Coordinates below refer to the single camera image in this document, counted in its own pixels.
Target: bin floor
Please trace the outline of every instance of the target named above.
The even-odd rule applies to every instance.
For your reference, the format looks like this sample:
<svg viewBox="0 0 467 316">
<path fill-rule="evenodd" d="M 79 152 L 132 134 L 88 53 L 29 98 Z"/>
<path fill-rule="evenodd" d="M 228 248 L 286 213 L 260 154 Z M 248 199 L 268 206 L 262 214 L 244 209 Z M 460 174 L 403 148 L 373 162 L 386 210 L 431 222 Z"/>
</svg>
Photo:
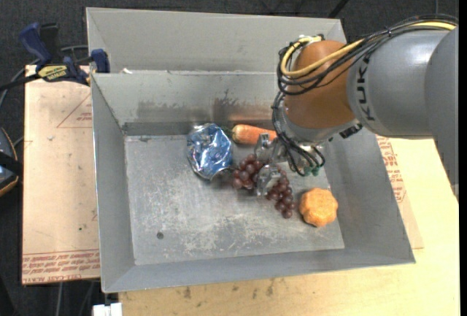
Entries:
<svg viewBox="0 0 467 316">
<path fill-rule="evenodd" d="M 344 248 L 338 219 L 322 228 L 306 224 L 298 210 L 284 219 L 265 197 L 199 177 L 185 136 L 127 136 L 125 149 L 136 265 Z M 233 144 L 234 163 L 251 152 Z M 324 170 L 300 177 L 283 168 L 296 201 L 328 187 Z"/>
</svg>

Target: grapes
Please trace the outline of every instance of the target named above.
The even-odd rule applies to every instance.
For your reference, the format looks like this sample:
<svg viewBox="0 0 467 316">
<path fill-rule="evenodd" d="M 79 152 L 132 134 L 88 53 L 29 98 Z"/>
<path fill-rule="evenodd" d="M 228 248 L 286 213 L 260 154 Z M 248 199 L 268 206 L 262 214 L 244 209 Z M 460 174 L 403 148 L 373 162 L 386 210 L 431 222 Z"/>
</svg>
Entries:
<svg viewBox="0 0 467 316">
<path fill-rule="evenodd" d="M 232 181 L 232 186 L 235 189 L 240 189 L 243 186 L 243 182 L 239 178 L 234 178 Z"/>
<path fill-rule="evenodd" d="M 250 178 L 250 174 L 247 171 L 241 171 L 239 174 L 239 179 L 241 181 L 247 181 Z"/>
<path fill-rule="evenodd" d="M 254 164 L 249 163 L 249 164 L 247 164 L 247 166 L 245 168 L 245 171 L 247 171 L 248 174 L 255 174 L 256 173 L 256 167 L 254 166 Z"/>
<path fill-rule="evenodd" d="M 239 162 L 239 166 L 232 172 L 232 187 L 235 189 L 245 188 L 252 190 L 258 181 L 258 172 L 263 168 L 264 163 L 257 159 L 255 154 L 249 154 Z M 297 203 L 293 200 L 293 192 L 287 172 L 279 165 L 276 165 L 280 178 L 276 184 L 266 194 L 266 199 L 274 201 L 274 206 L 284 219 L 289 219 L 293 215 L 293 210 Z"/>
<path fill-rule="evenodd" d="M 258 172 L 263 167 L 255 154 L 249 154 L 239 162 L 238 169 L 232 172 L 232 187 L 235 189 L 245 188 L 251 190 L 258 181 Z"/>
<path fill-rule="evenodd" d="M 285 171 L 281 171 L 281 178 L 277 180 L 271 190 L 266 194 L 266 199 L 276 201 L 274 205 L 281 212 L 284 219 L 290 219 L 297 203 L 293 200 L 292 189 L 288 186 L 289 181 Z"/>
</svg>

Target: blue plastic bag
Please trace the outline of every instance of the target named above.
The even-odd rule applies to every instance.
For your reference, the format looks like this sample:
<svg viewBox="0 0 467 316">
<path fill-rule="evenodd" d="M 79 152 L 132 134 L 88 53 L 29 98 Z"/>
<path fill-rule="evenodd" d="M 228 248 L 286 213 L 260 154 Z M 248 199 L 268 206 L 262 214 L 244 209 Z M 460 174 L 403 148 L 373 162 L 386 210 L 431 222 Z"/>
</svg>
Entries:
<svg viewBox="0 0 467 316">
<path fill-rule="evenodd" d="M 232 164 L 232 144 L 216 124 L 196 126 L 187 136 L 187 155 L 195 173 L 212 178 Z"/>
</svg>

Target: gray metal bin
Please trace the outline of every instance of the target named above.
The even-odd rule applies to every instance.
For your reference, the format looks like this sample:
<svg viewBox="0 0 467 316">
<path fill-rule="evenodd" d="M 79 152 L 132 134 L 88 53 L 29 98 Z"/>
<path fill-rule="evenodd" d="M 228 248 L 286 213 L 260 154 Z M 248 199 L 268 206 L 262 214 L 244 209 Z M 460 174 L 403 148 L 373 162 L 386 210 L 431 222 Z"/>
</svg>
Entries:
<svg viewBox="0 0 467 316">
<path fill-rule="evenodd" d="M 126 9 L 87 10 L 94 74 L 96 190 L 104 292 L 251 280 L 413 263 L 376 138 L 361 131 L 324 149 L 318 177 L 291 174 L 299 195 L 329 187 L 338 219 L 298 213 L 207 182 L 191 169 L 196 123 L 270 127 L 279 49 L 301 34 L 345 41 L 338 20 Z M 127 69 L 131 74 L 120 73 Z M 235 146 L 234 159 L 252 152 Z"/>
</svg>

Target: yellow cable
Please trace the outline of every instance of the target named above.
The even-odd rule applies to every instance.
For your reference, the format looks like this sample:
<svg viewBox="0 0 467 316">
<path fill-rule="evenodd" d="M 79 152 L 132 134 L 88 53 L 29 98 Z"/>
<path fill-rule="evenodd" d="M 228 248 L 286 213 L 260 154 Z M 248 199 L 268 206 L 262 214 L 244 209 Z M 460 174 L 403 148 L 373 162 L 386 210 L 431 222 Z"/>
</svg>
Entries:
<svg viewBox="0 0 467 316">
<path fill-rule="evenodd" d="M 439 21 L 427 21 L 427 22 L 423 22 L 423 23 L 411 24 L 410 26 L 434 26 L 434 27 L 438 27 L 438 28 L 447 29 L 448 31 L 451 31 L 452 29 L 454 29 L 456 27 L 456 26 L 454 26 L 452 24 L 439 22 Z M 309 66 L 307 66 L 307 67 L 305 67 L 303 69 L 300 69 L 298 71 L 288 71 L 287 70 L 287 62 L 288 62 L 289 57 L 292 55 L 292 53 L 295 51 L 295 49 L 298 46 L 300 46 L 301 43 L 309 42 L 310 39 L 311 39 L 311 37 L 304 37 L 302 39 L 298 39 L 292 46 L 290 46 L 288 48 L 288 50 L 284 54 L 284 57 L 282 58 L 281 64 L 280 64 L 280 70 L 281 70 L 283 75 L 287 76 L 290 79 L 298 79 L 299 77 L 303 77 L 303 76 L 309 74 L 310 72 L 314 71 L 315 69 L 320 68 L 324 63 L 330 61 L 331 59 L 338 59 L 338 58 L 342 57 L 343 55 L 349 53 L 350 51 L 355 49 L 359 44 L 361 44 L 363 42 L 363 40 L 364 40 L 364 39 L 359 39 L 359 40 L 353 42 L 352 44 L 348 44 L 348 45 L 344 46 L 342 49 L 339 49 L 336 52 L 327 55 L 326 57 L 320 59 L 319 61 L 316 61 L 316 62 L 310 64 Z"/>
</svg>

